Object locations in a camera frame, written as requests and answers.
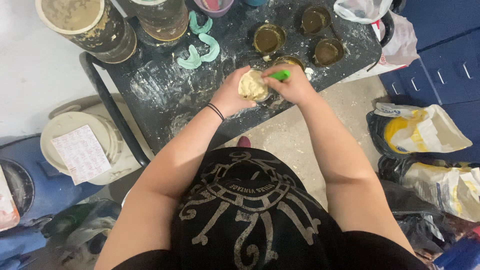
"red shoe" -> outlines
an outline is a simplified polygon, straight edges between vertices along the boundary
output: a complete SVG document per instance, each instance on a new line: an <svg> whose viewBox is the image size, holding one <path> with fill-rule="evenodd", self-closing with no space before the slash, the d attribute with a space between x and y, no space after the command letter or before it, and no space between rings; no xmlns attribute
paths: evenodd
<svg viewBox="0 0 480 270"><path fill-rule="evenodd" d="M248 147L251 148L252 144L250 143L250 140L246 136L242 136L239 139L239 142L237 143L237 147Z"/></svg>

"black hair tie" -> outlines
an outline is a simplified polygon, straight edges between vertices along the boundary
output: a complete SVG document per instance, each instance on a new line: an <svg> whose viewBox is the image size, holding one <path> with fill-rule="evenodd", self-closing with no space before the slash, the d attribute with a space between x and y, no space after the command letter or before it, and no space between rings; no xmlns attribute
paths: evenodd
<svg viewBox="0 0 480 270"><path fill-rule="evenodd" d="M225 121L225 118L223 117L222 113L220 112L219 109L217 109L217 107L215 107L215 105L213 105L212 103L208 103L207 107L211 108L214 112L216 112L218 116L220 116L220 118L222 119L222 122Z"/></svg>

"drawer handle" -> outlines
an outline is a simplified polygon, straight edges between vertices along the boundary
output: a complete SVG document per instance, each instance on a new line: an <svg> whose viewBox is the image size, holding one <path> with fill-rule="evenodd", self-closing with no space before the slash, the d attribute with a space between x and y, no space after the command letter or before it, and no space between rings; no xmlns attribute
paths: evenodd
<svg viewBox="0 0 480 270"><path fill-rule="evenodd" d="M467 66L465 65L467 62L463 63L463 69L465 70L465 73L467 74L468 79L472 79L473 77L470 77L470 74L468 74L468 69Z"/></svg>
<svg viewBox="0 0 480 270"><path fill-rule="evenodd" d="M440 81L442 82L442 85L444 85L445 82L444 82L444 79L442 78L442 75L440 74L440 70L441 68L437 70L437 74L438 74L438 77L440 78Z"/></svg>
<svg viewBox="0 0 480 270"><path fill-rule="evenodd" d="M393 90L395 91L395 94L400 95L400 93L398 93L398 92L396 91L395 85L393 85L393 84L395 84L395 82L392 82L392 87L393 87Z"/></svg>
<svg viewBox="0 0 480 270"><path fill-rule="evenodd" d="M420 89L417 89L417 86L416 86L415 83L413 82L413 79L415 79L415 77L413 77L413 78L411 79L412 84L413 84L413 88L415 88L415 91L420 91Z"/></svg>

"teal clay piece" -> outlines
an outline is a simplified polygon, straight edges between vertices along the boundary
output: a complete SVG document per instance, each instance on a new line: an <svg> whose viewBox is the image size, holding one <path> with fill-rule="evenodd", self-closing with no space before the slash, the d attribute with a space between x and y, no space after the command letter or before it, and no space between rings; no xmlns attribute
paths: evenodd
<svg viewBox="0 0 480 270"><path fill-rule="evenodd" d="M199 26L197 24L197 14L195 13L195 11L190 11L188 17L190 19L190 30L196 35L200 33L206 33L212 28L212 18L208 18L207 22L203 26Z"/></svg>
<svg viewBox="0 0 480 270"><path fill-rule="evenodd" d="M205 42L207 45L210 46L210 52L208 54L202 55L200 57L200 60L202 60L202 62L211 62L215 60L215 58L220 52L220 45L218 44L218 42L213 37L204 33L200 33L198 37L201 41Z"/></svg>
<svg viewBox="0 0 480 270"><path fill-rule="evenodd" d="M190 52L190 56L188 57L188 59L184 60L184 59L179 57L179 58L177 58L177 62L183 68L196 69L197 67L199 67L202 64L202 61L200 60L200 54L198 54L197 49L195 49L194 45L190 45L188 47L188 51Z"/></svg>

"black table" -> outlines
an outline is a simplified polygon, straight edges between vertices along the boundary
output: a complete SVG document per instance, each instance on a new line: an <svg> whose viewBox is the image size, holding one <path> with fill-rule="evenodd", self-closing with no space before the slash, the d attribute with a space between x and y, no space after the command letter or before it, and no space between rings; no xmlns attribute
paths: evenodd
<svg viewBox="0 0 480 270"><path fill-rule="evenodd" d="M260 7L251 7L241 0L235 0L229 12L213 19L208 33L220 44L218 57L195 70L186 70L177 64L177 58L188 58L188 46L195 45L200 55L208 52L208 46L197 35L187 29L181 38L162 42L149 36L139 25L136 17L129 19L133 26L138 45L135 54L120 64L106 64L97 61L87 53L81 55L81 62L102 101L131 148L137 160L144 166L148 159L141 152L136 140L131 138L128 126L121 117L92 62L106 68L119 92L124 97L140 130L154 153L180 131L192 117L210 101L213 93L225 77L235 69L250 65L268 68L253 47L255 30L270 22L283 27L287 33L284 46L271 58L292 55L301 59L307 68L313 69L311 84L317 92L348 77L356 71L376 62L382 49L370 25L353 23L336 16L333 11L335 0L298 0L285 3L283 0L269 0ZM199 24L206 21L193 0L186 0L189 10L195 10ZM318 36L305 36L300 30L303 11L312 4L324 6L332 16L332 26L345 47L345 56L328 68L313 65L316 43L324 37L335 37L331 28L324 29ZM256 125L292 107L277 93L259 106L247 109L228 118L217 130L210 148L217 147Z"/></svg>

